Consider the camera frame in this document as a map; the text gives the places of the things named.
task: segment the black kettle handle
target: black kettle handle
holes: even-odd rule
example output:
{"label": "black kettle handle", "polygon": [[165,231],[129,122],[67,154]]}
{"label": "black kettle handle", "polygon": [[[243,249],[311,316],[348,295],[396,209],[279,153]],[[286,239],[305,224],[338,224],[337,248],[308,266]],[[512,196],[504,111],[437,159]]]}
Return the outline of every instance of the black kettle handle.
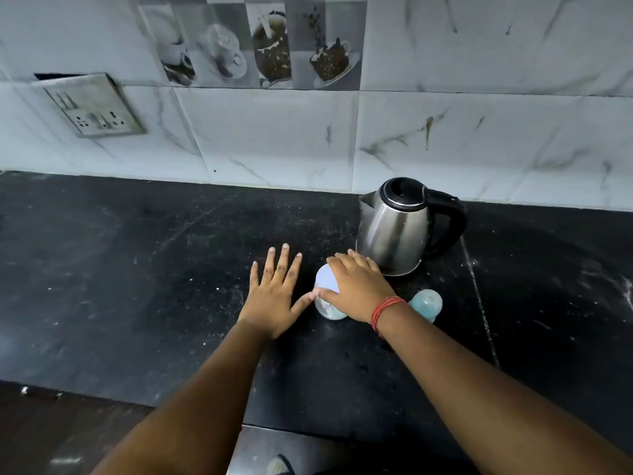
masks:
{"label": "black kettle handle", "polygon": [[459,198],[448,193],[427,188],[425,195],[431,212],[431,229],[437,213],[447,215],[451,219],[446,233],[424,251],[424,258],[433,258],[442,255],[462,236],[466,228],[466,207],[463,206]]}

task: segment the red thread bracelet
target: red thread bracelet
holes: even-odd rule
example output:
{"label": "red thread bracelet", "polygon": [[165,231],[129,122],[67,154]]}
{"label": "red thread bracelet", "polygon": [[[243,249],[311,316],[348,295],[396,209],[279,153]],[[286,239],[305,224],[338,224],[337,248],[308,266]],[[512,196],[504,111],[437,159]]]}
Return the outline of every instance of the red thread bracelet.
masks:
{"label": "red thread bracelet", "polygon": [[378,329],[376,328],[376,325],[378,325],[378,319],[380,318],[380,314],[388,306],[391,306],[394,303],[400,303],[401,301],[404,301],[404,300],[400,298],[399,296],[388,296],[385,298],[384,302],[380,303],[376,307],[374,312],[372,313],[372,321],[370,322],[370,325],[372,326],[374,331],[378,333],[378,336],[380,336],[380,338],[382,338],[382,335],[380,335],[380,333],[378,332]]}

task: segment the shoe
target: shoe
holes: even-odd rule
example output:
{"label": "shoe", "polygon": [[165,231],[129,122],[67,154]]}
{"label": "shoe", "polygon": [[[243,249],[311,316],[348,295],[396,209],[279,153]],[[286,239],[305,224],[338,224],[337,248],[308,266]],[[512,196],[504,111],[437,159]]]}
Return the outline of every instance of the shoe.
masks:
{"label": "shoe", "polygon": [[266,475],[294,475],[292,467],[285,456],[277,455],[266,467]]}

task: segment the electric kettle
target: electric kettle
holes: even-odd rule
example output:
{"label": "electric kettle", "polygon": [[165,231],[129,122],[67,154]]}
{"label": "electric kettle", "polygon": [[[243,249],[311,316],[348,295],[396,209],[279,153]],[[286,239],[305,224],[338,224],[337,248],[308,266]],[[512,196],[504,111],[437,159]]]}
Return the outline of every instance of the electric kettle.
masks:
{"label": "electric kettle", "polygon": [[[359,198],[361,220],[356,251],[383,275],[406,275],[424,258],[441,255],[462,236],[466,209],[460,200],[412,178],[392,178]],[[450,217],[448,230],[431,242],[435,215]]]}

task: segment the black countertop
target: black countertop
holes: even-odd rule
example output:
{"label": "black countertop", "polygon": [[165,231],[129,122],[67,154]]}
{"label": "black countertop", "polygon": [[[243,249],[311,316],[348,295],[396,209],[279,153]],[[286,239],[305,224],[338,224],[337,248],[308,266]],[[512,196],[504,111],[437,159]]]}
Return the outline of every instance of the black countertop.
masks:
{"label": "black countertop", "polygon": [[[462,242],[396,292],[437,290],[437,326],[633,454],[633,215],[467,207]],[[358,217],[345,194],[4,173],[0,379],[157,405],[237,319],[252,260],[300,250],[298,296]],[[461,455],[369,326],[312,307],[265,352],[245,423]]]}

